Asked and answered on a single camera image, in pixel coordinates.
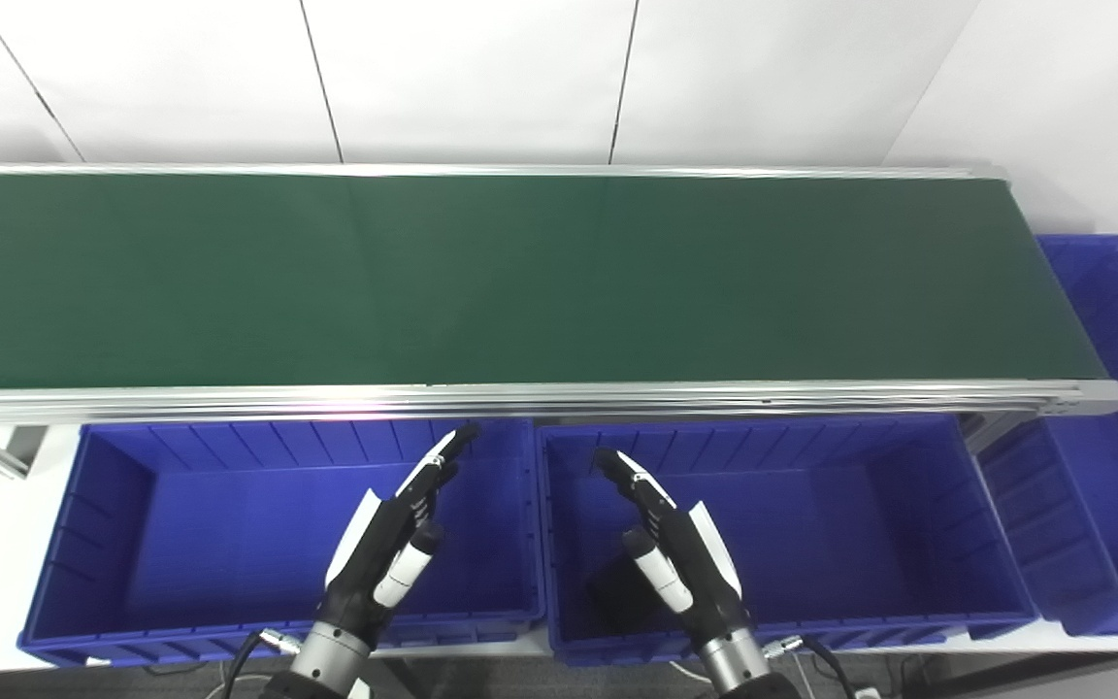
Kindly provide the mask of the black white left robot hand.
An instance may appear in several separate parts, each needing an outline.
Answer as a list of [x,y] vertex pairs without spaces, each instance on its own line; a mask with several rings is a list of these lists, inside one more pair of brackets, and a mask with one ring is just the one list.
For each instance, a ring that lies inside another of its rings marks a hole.
[[458,455],[479,432],[479,424],[466,423],[444,434],[394,495],[364,491],[328,567],[316,622],[367,648],[378,646],[396,608],[443,544],[444,529],[434,519],[440,488],[456,475]]

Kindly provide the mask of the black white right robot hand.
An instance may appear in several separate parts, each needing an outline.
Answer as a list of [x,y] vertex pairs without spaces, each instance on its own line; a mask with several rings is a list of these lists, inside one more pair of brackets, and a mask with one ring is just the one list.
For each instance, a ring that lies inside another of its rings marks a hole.
[[689,646],[748,631],[740,574],[705,501],[678,506],[656,478],[617,448],[595,448],[593,464],[635,506],[639,521],[620,535],[620,544],[652,596],[678,616]]

